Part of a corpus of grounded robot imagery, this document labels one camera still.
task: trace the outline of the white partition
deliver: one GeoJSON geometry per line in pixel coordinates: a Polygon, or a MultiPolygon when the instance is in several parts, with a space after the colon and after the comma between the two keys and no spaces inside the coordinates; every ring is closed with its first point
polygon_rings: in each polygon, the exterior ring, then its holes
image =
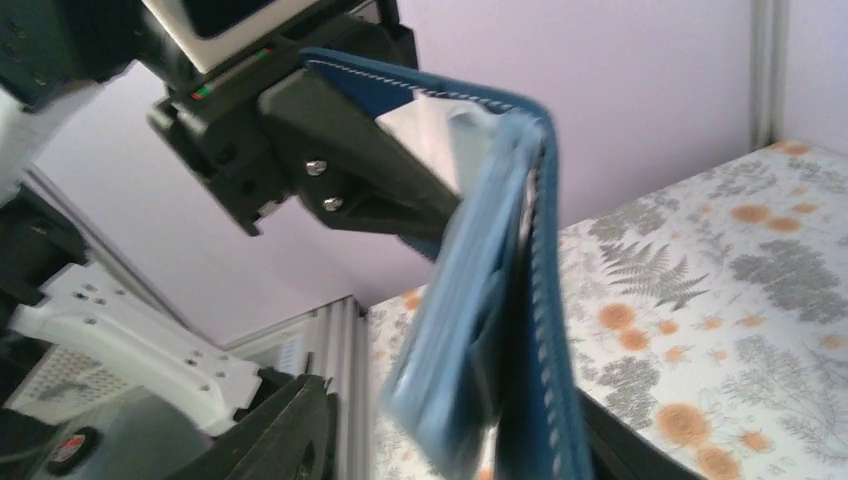
{"type": "Polygon", "coordinates": [[[782,136],[848,153],[848,2],[790,2],[782,136]]]}
{"type": "MultiPolygon", "coordinates": [[[[424,69],[533,96],[562,146],[563,222],[745,153],[748,2],[399,0],[424,69]]],[[[389,237],[332,232],[289,202],[245,236],[145,124],[164,94],[141,67],[40,167],[185,319],[226,342],[347,294],[426,283],[389,237]]]]}

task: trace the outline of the patterned tablecloth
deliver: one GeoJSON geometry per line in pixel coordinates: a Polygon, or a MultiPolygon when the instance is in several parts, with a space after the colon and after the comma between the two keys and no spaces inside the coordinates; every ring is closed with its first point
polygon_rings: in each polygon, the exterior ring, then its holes
{"type": "MultiPolygon", "coordinates": [[[[848,159],[781,142],[564,229],[578,386],[710,479],[848,478],[848,159]]],[[[375,388],[420,291],[371,310],[375,388]]],[[[439,478],[392,422],[377,478],[439,478]]]]}

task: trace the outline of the perforated panel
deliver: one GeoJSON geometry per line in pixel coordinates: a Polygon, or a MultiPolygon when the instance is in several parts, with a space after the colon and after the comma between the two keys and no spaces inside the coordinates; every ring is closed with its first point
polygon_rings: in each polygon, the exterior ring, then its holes
{"type": "Polygon", "coordinates": [[[6,407],[56,425],[137,387],[87,355],[53,347],[6,407]]]}

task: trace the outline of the silver screw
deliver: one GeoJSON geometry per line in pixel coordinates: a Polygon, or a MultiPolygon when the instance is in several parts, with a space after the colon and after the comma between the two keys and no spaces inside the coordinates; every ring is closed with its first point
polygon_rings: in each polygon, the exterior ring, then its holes
{"type": "Polygon", "coordinates": [[[339,197],[330,197],[324,200],[324,210],[328,212],[335,212],[342,208],[342,205],[344,205],[344,200],[339,197]]]}
{"type": "Polygon", "coordinates": [[[327,170],[327,162],[324,160],[310,160],[306,162],[306,173],[310,177],[317,177],[327,170]]]}

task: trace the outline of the blue fabric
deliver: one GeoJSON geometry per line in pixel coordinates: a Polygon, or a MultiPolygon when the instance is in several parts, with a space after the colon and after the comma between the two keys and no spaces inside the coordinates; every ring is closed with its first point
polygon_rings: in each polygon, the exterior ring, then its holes
{"type": "MultiPolygon", "coordinates": [[[[373,118],[411,101],[412,91],[418,90],[434,97],[474,101],[496,113],[522,112],[532,116],[536,125],[545,132],[542,153],[536,164],[537,203],[533,212],[530,267],[526,280],[529,319],[523,329],[525,343],[521,350],[527,361],[523,364],[524,369],[512,379],[518,394],[501,412],[502,421],[508,427],[502,428],[501,432],[504,435],[510,431],[518,432],[521,438],[498,438],[496,470],[498,478],[507,480],[593,478],[581,408],[573,383],[560,298],[557,271],[558,151],[548,112],[532,100],[508,92],[339,52],[307,49],[303,52],[302,61],[331,80],[373,118]]],[[[435,253],[433,250],[431,247],[429,254],[435,253]]],[[[478,388],[465,384],[462,387],[478,388]]],[[[443,423],[440,428],[445,430],[442,438],[451,438],[451,429],[457,427],[443,423]]],[[[425,446],[425,453],[431,455],[434,448],[432,445],[425,446]]]]}

